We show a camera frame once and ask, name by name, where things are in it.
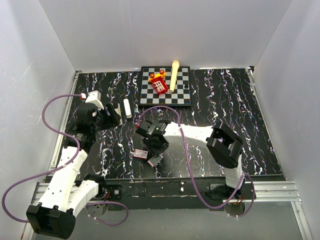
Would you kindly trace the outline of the grey metal stapler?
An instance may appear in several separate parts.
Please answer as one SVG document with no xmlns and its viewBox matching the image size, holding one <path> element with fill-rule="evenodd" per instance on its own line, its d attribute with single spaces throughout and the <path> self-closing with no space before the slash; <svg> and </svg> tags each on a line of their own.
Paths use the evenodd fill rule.
<svg viewBox="0 0 320 240">
<path fill-rule="evenodd" d="M 122 111 L 121 111 L 120 103 L 117 103 L 116 107 L 114 108 L 114 111 L 118 115 L 118 125 L 122 126 L 123 125 L 123 119 L 122 119 Z"/>
</svg>

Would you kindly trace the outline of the white plastic stapler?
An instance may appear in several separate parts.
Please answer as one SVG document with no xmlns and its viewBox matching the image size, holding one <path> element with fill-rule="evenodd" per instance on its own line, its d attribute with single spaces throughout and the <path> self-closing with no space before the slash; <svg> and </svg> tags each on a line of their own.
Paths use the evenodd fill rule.
<svg viewBox="0 0 320 240">
<path fill-rule="evenodd" d="M 123 100 L 123 106 L 124 106 L 126 117 L 130 119 L 132 117 L 132 112 L 131 112 L 130 102 L 127 98 Z"/>
</svg>

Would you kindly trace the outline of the red white staple box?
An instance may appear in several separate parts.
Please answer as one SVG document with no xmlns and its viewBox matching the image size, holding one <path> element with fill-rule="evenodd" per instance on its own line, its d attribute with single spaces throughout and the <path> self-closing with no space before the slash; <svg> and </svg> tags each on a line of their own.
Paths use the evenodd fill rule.
<svg viewBox="0 0 320 240">
<path fill-rule="evenodd" d="M 141 149 L 135 149 L 133 156 L 138 159 L 146 160 L 148 158 L 148 151 L 141 150 Z"/>
</svg>

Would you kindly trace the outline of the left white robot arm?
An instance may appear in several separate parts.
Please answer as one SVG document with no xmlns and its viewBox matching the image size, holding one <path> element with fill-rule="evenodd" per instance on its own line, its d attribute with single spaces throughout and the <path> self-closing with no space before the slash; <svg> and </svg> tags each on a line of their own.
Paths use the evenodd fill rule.
<svg viewBox="0 0 320 240">
<path fill-rule="evenodd" d="M 68 239 L 76 223 L 76 217 L 86 204 L 94 198 L 101 200 L 106 196 L 103 178 L 89 174 L 80 186 L 72 190 L 82 164 L 88 157 L 96 141 L 96 133 L 122 124 L 120 107 L 106 104 L 105 108 L 94 103 L 79 106 L 75 121 L 69 126 L 67 134 L 72 138 L 64 141 L 58 171 L 36 205 L 26 211 L 27 219 L 35 233 Z"/>
</svg>

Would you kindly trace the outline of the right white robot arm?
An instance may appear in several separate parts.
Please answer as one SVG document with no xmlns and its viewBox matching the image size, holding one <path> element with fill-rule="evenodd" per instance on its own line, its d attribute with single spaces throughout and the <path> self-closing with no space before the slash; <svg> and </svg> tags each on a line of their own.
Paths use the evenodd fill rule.
<svg viewBox="0 0 320 240">
<path fill-rule="evenodd" d="M 181 142 L 196 147 L 207 147 L 215 162 L 223 167 L 225 187 L 217 189 L 219 197 L 237 199 L 245 192 L 242 170 L 243 140 L 222 122 L 211 126 L 191 126 L 169 120 L 142 121 L 136 133 L 143 137 L 150 157 L 148 164 L 155 167 L 164 158 L 170 144 Z"/>
</svg>

